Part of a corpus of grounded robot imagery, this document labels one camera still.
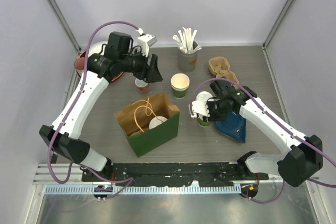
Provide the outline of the stack of white lids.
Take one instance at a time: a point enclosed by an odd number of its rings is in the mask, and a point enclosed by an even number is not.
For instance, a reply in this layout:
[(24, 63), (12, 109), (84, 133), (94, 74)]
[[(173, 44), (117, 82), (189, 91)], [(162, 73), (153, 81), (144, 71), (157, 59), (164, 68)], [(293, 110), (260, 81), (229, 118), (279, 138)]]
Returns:
[(196, 101), (214, 101), (214, 97), (210, 92), (207, 91), (201, 91), (197, 96), (196, 96)]

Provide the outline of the stack of green paper cups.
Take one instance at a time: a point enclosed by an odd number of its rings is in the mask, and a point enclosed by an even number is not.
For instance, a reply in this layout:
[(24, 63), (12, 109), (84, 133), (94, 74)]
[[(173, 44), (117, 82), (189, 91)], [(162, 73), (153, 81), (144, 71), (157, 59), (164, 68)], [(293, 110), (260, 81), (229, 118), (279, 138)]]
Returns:
[(171, 77), (171, 87), (173, 95), (177, 99), (182, 99), (186, 95), (186, 90), (190, 85), (190, 79), (183, 73), (177, 73)]

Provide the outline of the green paper bag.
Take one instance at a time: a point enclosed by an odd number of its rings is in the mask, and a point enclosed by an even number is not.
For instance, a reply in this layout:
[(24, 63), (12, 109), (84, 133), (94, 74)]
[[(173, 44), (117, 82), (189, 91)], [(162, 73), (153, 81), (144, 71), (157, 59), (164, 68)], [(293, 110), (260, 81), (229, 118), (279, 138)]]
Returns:
[[(157, 116), (167, 121), (150, 130), (149, 123)], [(115, 118), (135, 155), (141, 157), (177, 137), (180, 110), (165, 93), (159, 93), (127, 105)]]

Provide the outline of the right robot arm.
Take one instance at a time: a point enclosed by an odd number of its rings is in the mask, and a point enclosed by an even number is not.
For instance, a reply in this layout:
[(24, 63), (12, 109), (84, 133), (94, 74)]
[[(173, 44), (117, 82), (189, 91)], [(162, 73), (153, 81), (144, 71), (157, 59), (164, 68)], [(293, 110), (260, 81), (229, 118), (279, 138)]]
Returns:
[(250, 179), (256, 173), (280, 176), (298, 187), (323, 167), (322, 141), (307, 137), (273, 113), (247, 86), (235, 88), (228, 80), (216, 78), (209, 85), (216, 101), (206, 102), (211, 121), (221, 121), (234, 112), (261, 130), (280, 150), (279, 155), (248, 152), (238, 159), (237, 173)]

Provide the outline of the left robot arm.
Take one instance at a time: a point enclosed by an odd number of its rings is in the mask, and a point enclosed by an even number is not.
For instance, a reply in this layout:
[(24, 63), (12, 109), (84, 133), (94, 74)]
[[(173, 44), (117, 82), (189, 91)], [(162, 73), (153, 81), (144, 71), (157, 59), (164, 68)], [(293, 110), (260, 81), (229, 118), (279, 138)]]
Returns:
[(98, 97), (120, 72), (130, 72), (146, 83), (163, 80), (157, 55), (149, 55), (149, 47), (156, 41), (155, 36), (142, 34), (137, 38), (140, 50), (133, 50), (130, 35), (112, 32), (103, 52), (88, 57), (87, 72), (82, 73), (60, 116), (50, 126), (40, 128), (40, 136), (52, 146), (53, 151), (75, 164), (90, 167), (94, 176), (102, 182), (111, 177), (111, 161), (79, 139), (82, 127)]

